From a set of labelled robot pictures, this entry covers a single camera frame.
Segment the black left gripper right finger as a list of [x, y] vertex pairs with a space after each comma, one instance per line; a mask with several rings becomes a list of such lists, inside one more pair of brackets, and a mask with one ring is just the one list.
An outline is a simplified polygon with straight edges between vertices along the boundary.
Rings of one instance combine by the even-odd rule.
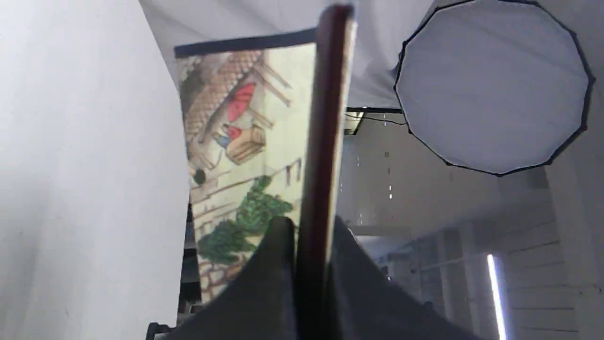
[[328, 340], [476, 340], [389, 280], [335, 217]]

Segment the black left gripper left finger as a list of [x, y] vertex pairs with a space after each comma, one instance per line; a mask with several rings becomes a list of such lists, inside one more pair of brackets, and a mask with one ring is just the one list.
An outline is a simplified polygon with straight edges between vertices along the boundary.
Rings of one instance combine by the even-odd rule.
[[165, 338], [297, 340], [294, 231], [289, 218], [272, 218], [258, 249], [237, 278]]

